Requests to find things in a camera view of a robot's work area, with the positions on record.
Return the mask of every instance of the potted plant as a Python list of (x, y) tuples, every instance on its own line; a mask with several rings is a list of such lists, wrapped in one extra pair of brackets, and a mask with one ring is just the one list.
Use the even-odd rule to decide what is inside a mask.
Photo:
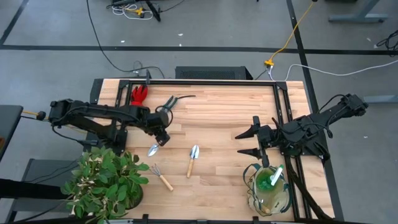
[(104, 223), (124, 216), (126, 209), (141, 202), (140, 184), (148, 183), (138, 172), (148, 170), (149, 166), (138, 165), (138, 161), (139, 157), (130, 152), (119, 157), (104, 147), (84, 152), (78, 162), (79, 169), (72, 171), (72, 180), (61, 188), (63, 194), (72, 195), (67, 207), (79, 218), (92, 213), (95, 217), (87, 222)]

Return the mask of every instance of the wooden table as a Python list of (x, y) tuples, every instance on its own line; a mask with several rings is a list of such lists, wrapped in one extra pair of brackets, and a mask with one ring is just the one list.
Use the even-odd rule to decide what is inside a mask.
[[(103, 80), (98, 104), (115, 104), (118, 83), (118, 79)], [(259, 86), (149, 85), (149, 94), (144, 105), (151, 111), (165, 104), (171, 95), (196, 97), (181, 99), (172, 109), (174, 120), (167, 128), (171, 139), (152, 157), (147, 157), (147, 152), (155, 143), (154, 137), (139, 129), (128, 128), (126, 149), (137, 154), (142, 162), (150, 166), (156, 163), (173, 185), (174, 191), (170, 192), (151, 172), (144, 172), (143, 176), (149, 179), (149, 183), (142, 186), (144, 198), (126, 218), (142, 218), (143, 214), (149, 214), (150, 219), (252, 220), (253, 216), (259, 216), (247, 205), (248, 188), (242, 180), (242, 173), (249, 164), (261, 162), (236, 152), (239, 149), (258, 147), (257, 139), (234, 139), (250, 127), (254, 115), (260, 117), (262, 125), (268, 124), (275, 128), (271, 120), (272, 117), (277, 117), (273, 89), (260, 86), (265, 82), (257, 83)], [(287, 88), (293, 117), (309, 114), (303, 83), (287, 82)], [(283, 96), (279, 95), (284, 108)], [(282, 112), (284, 121), (287, 121), (285, 110)], [(195, 144), (200, 147), (200, 155), (193, 166), (192, 176), (188, 179), (186, 174), (189, 153)], [(285, 163), (276, 148), (267, 149), (267, 154), (271, 165)], [(319, 206), (334, 217), (321, 160), (315, 156), (302, 156), (301, 160), (308, 191)], [(301, 194), (297, 188), (296, 192), (300, 214), (304, 217)], [(259, 219), (291, 221), (294, 216), (290, 208), (286, 213), (270, 217), (259, 216)]]

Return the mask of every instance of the white cable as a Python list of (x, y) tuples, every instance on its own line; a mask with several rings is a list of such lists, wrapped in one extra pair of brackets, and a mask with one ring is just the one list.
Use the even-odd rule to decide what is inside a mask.
[[(377, 66), (373, 66), (373, 67), (369, 67), (369, 68), (364, 68), (364, 69), (362, 69), (362, 70), (359, 70), (359, 71), (356, 71), (356, 72), (351, 72), (351, 73), (346, 73), (346, 74), (335, 74), (335, 73), (331, 73), (331, 72), (325, 72), (325, 71), (322, 71), (322, 70), (319, 70), (319, 69), (316, 69), (316, 68), (308, 67), (308, 66), (305, 66), (305, 65), (293, 64), (293, 65), (291, 65), (291, 66), (289, 67), (289, 69), (287, 70), (286, 78), (285, 78), (285, 80), (283, 80), (283, 82), (286, 82), (287, 79), (289, 78), (289, 73), (290, 73), (290, 70), (292, 69), (293, 66), (304, 67), (304, 68), (308, 68), (308, 69), (311, 69), (311, 70), (314, 70), (314, 71), (317, 71), (317, 72), (321, 72), (321, 73), (325, 73), (325, 74), (329, 74), (329, 75), (347, 76), (347, 75), (354, 75), (354, 74), (356, 74), (356, 73), (364, 72), (364, 71), (366, 71), (366, 70), (370, 70), (370, 69), (374, 69), (374, 68), (385, 67), (385, 66), (388, 66), (388, 65), (392, 65), (393, 63), (396, 63), (396, 62), (398, 62), (398, 60), (395, 60), (395, 61), (393, 61), (393, 62), (384, 64), (384, 65), (377, 65)], [(272, 81), (277, 82), (277, 80), (274, 80), (274, 78), (272, 77), (271, 71), (268, 72), (268, 75), (269, 75), (269, 78), (271, 78)]]
[(143, 11), (142, 13), (146, 13), (146, 12), (149, 12), (152, 16), (150, 17), (150, 18), (136, 18), (136, 17), (129, 17), (127, 14), (126, 14), (126, 9), (131, 9), (131, 10), (136, 10), (136, 9), (138, 9), (138, 7), (137, 7), (137, 5), (135, 5), (135, 4), (129, 4), (129, 5), (127, 5), (126, 7), (114, 7), (114, 6), (112, 6), (112, 12), (113, 12), (113, 14), (115, 14), (115, 15), (117, 15), (117, 16), (121, 16), (121, 15), (124, 15), (126, 18), (128, 18), (128, 19), (137, 19), (137, 20), (149, 20), (149, 19), (152, 19), (153, 17), (154, 17), (154, 14), (151, 12), (151, 11)]

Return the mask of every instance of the red glove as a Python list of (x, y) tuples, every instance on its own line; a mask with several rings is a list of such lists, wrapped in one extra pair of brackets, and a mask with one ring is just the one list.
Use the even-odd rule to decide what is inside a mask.
[(147, 85), (140, 85), (139, 87), (135, 87), (131, 93), (131, 104), (137, 106), (143, 106), (142, 102), (144, 102), (145, 98), (148, 95), (148, 87)]

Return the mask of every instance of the concrete floor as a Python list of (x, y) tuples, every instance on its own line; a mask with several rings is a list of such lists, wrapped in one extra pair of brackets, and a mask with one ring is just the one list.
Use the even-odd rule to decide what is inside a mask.
[[(179, 0), (158, 1), (162, 8)], [(5, 30), (22, 0), (0, 0), (0, 32)], [(91, 12), (102, 45), (274, 47), (284, 45), (292, 31), (285, 1), (186, 0), (162, 14), (162, 22), (131, 21), (106, 10), (107, 0), (90, 1)], [(354, 12), (357, 4), (318, 1), (300, 25), (306, 49), (373, 50), (375, 43), (398, 27), (395, 0), (381, 1), (374, 12), (388, 13), (383, 24), (329, 23), (329, 14)], [(293, 0), (297, 16), (309, 1)], [(84, 1), (30, 0), (7, 38), (6, 45), (90, 45), (96, 46)], [(289, 48), (297, 45), (292, 39)], [(176, 66), (247, 66), (257, 76), (270, 53), (256, 52), (107, 52), (123, 69), (140, 60), (144, 66), (158, 66), (174, 77)], [(345, 73), (391, 62), (396, 58), (371, 55), (310, 55), (308, 64), (321, 70)], [(279, 54), (274, 59), (275, 79), (283, 79), (289, 65), (300, 63), (298, 54)], [(349, 77), (311, 72), (319, 105), (337, 93), (366, 95), (396, 94), (397, 65), (370, 70)], [(160, 77), (156, 71), (154, 77)], [(88, 100), (94, 78), (131, 76), (115, 70), (99, 51), (0, 50), (0, 104), (22, 105), (30, 111), (49, 112), (52, 100)], [(264, 75), (261, 80), (268, 80)], [(293, 68), (289, 80), (303, 80), (301, 68)], [(365, 116), (332, 125), (328, 140), (331, 161), (345, 220), (366, 223), (394, 223), (398, 220), (398, 105), (371, 105)], [(75, 138), (83, 135), (65, 130)], [(0, 177), (20, 180), (27, 161), (69, 159), (81, 154), (81, 146), (55, 136), (49, 124), (21, 120), (6, 155), (0, 163)], [(0, 222), (11, 200), (0, 200)], [(62, 214), (51, 214), (58, 217)]]

